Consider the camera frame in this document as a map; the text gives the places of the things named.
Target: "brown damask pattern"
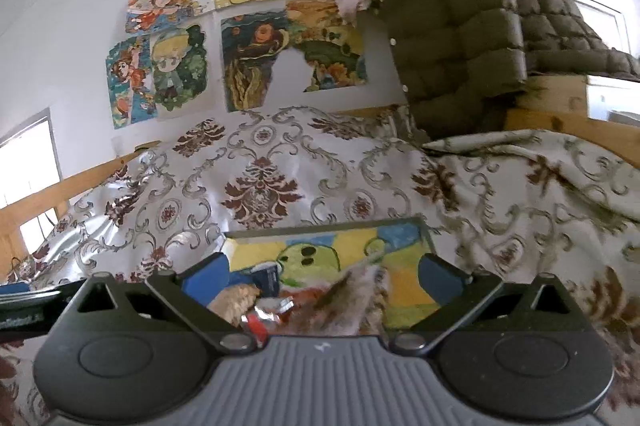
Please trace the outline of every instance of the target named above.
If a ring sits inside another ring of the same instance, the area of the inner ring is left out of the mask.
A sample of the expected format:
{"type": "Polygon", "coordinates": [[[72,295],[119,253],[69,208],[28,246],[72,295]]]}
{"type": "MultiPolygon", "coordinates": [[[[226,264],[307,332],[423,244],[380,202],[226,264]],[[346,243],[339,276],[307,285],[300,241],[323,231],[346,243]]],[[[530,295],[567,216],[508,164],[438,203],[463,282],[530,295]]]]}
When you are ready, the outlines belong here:
{"type": "Polygon", "coordinates": [[[9,347],[19,348],[23,344],[23,341],[0,344],[0,424],[3,425],[14,424],[16,415],[19,414],[15,406],[18,384],[7,379],[13,379],[17,374],[16,361],[12,361],[9,347]]]}
{"type": "Polygon", "coordinates": [[[132,193],[124,197],[118,197],[113,202],[107,202],[104,210],[104,214],[118,227],[124,224],[124,217],[133,211],[136,202],[144,191],[144,186],[139,181],[135,181],[131,186],[133,189],[132,193]]]}
{"type": "Polygon", "coordinates": [[[178,139],[174,151],[183,157],[191,157],[206,146],[212,145],[225,136],[225,127],[216,124],[214,119],[207,119],[196,124],[186,135],[178,139]]]}
{"type": "Polygon", "coordinates": [[[102,183],[102,185],[105,186],[106,184],[110,184],[112,182],[130,180],[131,177],[128,173],[129,165],[125,164],[119,170],[115,170],[113,173],[111,173],[110,176],[102,183]]]}
{"type": "Polygon", "coordinates": [[[267,157],[255,159],[244,173],[236,178],[236,185],[226,184],[230,199],[220,203],[235,210],[234,218],[247,229],[273,227],[289,214],[286,204],[302,198],[295,192],[298,183],[287,182],[267,157]]]}
{"type": "Polygon", "coordinates": [[[458,197],[453,183],[456,174],[442,164],[433,164],[426,157],[422,163],[424,167],[418,170],[418,174],[411,175],[412,180],[418,184],[414,191],[430,198],[433,203],[442,200],[447,211],[457,211],[458,197]]]}
{"type": "Polygon", "coordinates": [[[311,128],[320,130],[322,133],[329,133],[337,137],[349,141],[356,137],[363,137],[363,133],[360,127],[356,123],[350,121],[335,121],[329,119],[313,119],[312,123],[309,123],[311,128]]]}
{"type": "Polygon", "coordinates": [[[535,161],[529,161],[533,171],[527,175],[527,180],[534,186],[540,186],[542,189],[542,196],[546,195],[546,191],[549,188],[549,184],[552,180],[558,183],[564,183],[564,180],[560,173],[560,164],[551,166],[546,160],[544,155],[538,155],[535,161]]]}
{"type": "Polygon", "coordinates": [[[612,353],[615,373],[607,394],[611,409],[640,406],[640,297],[627,294],[610,267],[589,287],[571,284],[570,290],[612,353]]]}

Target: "bedspread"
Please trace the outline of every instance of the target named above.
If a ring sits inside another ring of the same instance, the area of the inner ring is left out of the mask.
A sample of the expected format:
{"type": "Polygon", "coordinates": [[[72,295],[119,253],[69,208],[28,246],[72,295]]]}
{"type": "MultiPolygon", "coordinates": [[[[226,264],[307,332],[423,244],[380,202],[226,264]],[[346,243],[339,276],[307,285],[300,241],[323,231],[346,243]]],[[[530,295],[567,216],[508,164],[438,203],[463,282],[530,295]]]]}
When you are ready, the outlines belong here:
{"type": "MultiPolygon", "coordinates": [[[[598,414],[640,424],[640,173],[572,136],[491,133],[421,151],[388,127],[309,107],[208,119],[82,197],[10,278],[141,281],[188,268],[227,230],[411,215],[460,268],[513,282],[555,273],[615,359],[598,414]]],[[[0,422],[43,422],[31,373],[42,341],[1,346],[0,422]]]]}

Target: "olive puffer jacket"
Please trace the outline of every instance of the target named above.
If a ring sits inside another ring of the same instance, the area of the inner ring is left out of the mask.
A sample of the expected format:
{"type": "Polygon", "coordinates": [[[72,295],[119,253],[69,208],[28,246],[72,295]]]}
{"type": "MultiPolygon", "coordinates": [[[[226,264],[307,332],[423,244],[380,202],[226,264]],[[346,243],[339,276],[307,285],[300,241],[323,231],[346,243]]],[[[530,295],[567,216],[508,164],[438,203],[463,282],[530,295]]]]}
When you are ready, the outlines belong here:
{"type": "Polygon", "coordinates": [[[431,138],[497,131],[527,77],[581,73],[638,81],[573,0],[381,0],[396,68],[431,138]]]}

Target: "blue object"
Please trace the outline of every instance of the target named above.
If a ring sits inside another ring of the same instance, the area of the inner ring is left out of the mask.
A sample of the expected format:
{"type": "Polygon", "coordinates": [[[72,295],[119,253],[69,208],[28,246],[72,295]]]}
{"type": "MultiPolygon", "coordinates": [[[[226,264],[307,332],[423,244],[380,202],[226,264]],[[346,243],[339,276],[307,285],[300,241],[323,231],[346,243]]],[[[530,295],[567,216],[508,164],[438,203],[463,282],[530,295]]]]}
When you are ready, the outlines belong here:
{"type": "Polygon", "coordinates": [[[465,289],[465,282],[436,261],[432,261],[430,254],[420,258],[418,283],[441,307],[462,296],[465,289]]]}
{"type": "Polygon", "coordinates": [[[2,294],[18,294],[20,292],[29,292],[29,286],[25,282],[10,283],[0,285],[0,295],[2,294]]]}
{"type": "Polygon", "coordinates": [[[420,240],[420,229],[412,222],[394,223],[378,228],[378,238],[386,241],[385,252],[394,252],[420,240]]]}
{"type": "Polygon", "coordinates": [[[224,254],[189,276],[182,283],[182,291],[205,307],[229,283],[229,260],[224,254]]]}
{"type": "Polygon", "coordinates": [[[297,243],[310,243],[313,245],[324,245],[325,247],[333,247],[335,239],[335,232],[321,234],[320,236],[306,236],[301,238],[292,238],[287,240],[285,243],[287,247],[290,245],[295,245],[297,243]]]}

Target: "candy wrapper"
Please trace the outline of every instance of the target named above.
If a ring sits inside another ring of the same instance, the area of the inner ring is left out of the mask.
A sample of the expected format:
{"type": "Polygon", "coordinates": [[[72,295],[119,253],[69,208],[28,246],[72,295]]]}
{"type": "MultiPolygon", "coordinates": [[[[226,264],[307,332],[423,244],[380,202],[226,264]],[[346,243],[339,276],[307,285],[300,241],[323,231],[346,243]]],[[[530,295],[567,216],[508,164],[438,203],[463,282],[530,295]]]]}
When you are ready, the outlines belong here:
{"type": "Polygon", "coordinates": [[[244,314],[240,321],[242,328],[251,332],[259,345],[264,344],[269,335],[277,333],[286,316],[295,306],[293,298],[260,298],[255,306],[244,314]]]}

